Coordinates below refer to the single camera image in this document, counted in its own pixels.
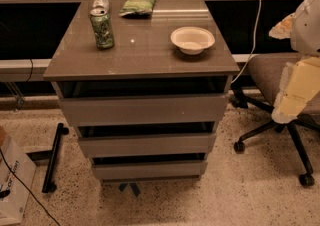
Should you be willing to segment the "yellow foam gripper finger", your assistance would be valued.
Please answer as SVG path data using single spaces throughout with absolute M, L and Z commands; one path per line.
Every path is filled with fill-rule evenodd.
M 269 36 L 275 39 L 287 39 L 290 37 L 292 22 L 294 19 L 294 13 L 289 14 L 280 22 L 278 22 L 274 27 L 269 31 Z
M 287 124 L 295 120 L 320 91 L 320 58 L 303 58 L 287 62 L 282 71 L 272 119 Z

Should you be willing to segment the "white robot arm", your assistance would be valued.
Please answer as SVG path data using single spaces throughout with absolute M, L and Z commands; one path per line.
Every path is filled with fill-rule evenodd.
M 304 0 L 269 35 L 289 38 L 292 49 L 302 55 L 297 63 L 286 64 L 274 102 L 272 119 L 286 124 L 295 120 L 320 91 L 320 0 Z

